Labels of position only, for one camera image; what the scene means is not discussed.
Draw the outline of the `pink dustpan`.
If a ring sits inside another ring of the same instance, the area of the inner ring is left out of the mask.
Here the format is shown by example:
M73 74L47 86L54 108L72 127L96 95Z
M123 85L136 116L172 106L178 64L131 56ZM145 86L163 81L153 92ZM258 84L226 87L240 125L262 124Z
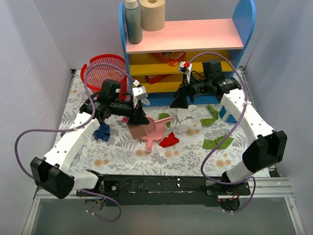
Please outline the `pink dustpan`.
M141 137L142 141L146 142L146 152L151 153L153 148L153 142L159 142L162 140L165 134L166 124L161 124L156 127L156 131L150 136Z

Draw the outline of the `pink hand brush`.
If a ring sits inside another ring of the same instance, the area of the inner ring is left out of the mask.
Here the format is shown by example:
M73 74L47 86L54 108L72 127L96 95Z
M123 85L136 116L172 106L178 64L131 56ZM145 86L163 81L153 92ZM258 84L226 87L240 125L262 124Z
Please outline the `pink hand brush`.
M169 116L160 120L154 120L152 117L147 116L147 119L149 121L149 124L128 126L129 132L133 139L150 136L156 131L158 125L166 124L167 122L172 121L173 117Z

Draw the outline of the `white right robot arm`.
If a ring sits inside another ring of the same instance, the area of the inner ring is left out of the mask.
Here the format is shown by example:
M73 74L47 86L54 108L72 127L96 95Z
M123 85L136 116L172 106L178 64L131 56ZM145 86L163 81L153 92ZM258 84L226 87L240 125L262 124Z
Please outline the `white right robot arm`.
M244 89L233 77L223 75L221 62L212 60L202 63L204 77L196 79L192 75L192 65L181 62L178 70L183 80L174 95L171 108L187 109L197 95L215 96L223 106L222 117L231 115L236 126L244 131L249 146L242 160L222 175L221 188L226 194L234 194L239 184L254 173L282 161L287 143L284 131L275 131L248 103Z

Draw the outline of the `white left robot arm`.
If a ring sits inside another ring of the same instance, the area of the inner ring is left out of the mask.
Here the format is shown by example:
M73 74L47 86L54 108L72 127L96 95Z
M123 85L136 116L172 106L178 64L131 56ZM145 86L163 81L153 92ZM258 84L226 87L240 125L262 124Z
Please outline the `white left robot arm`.
M141 125L150 122L143 111L142 102L147 102L148 94L138 81L134 85L129 94L131 99L123 101L119 82L103 82L101 91L92 94L79 109L71 126L72 131L65 131L50 151L42 158L35 157L31 161L31 172L37 186L59 199L64 199L73 190L87 189L94 196L104 192L102 174L93 170L69 174L68 170L74 157L82 153L85 141L111 115L127 117L135 136L144 135Z

